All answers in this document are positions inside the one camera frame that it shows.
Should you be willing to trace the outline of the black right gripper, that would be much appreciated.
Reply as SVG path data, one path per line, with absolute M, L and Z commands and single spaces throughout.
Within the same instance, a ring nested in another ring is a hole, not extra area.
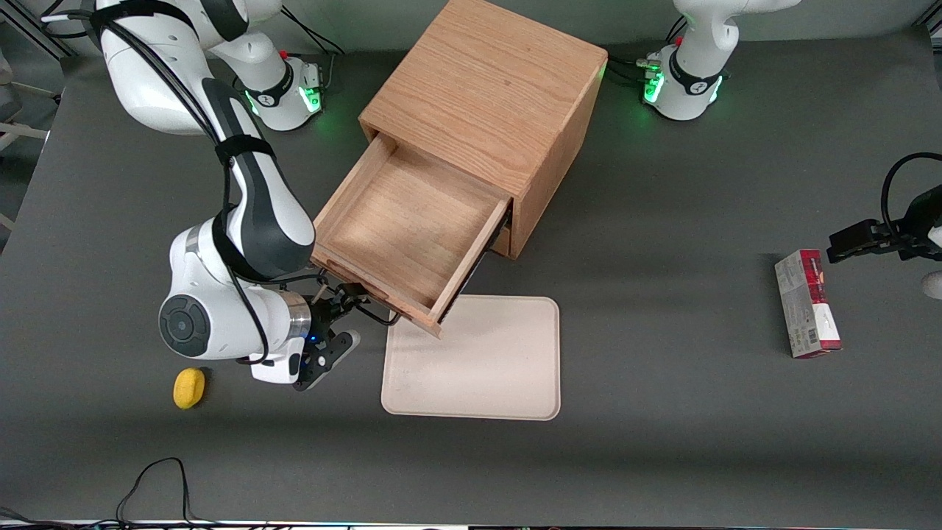
M 307 295 L 311 322 L 306 336 L 307 347 L 326 347 L 334 339 L 334 322 L 364 304 L 370 304 L 368 291 L 361 283 L 339 284 L 328 296 Z

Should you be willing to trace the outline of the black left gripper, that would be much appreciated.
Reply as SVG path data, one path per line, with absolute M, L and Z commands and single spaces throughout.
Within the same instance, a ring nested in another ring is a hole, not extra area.
M 885 222 L 862 220 L 829 237 L 828 261 L 837 264 L 854 256 L 884 255 L 897 252 L 901 261 L 926 258 L 941 261 L 941 185 L 923 192 L 910 202 L 905 215 L 893 225 L 899 244 Z

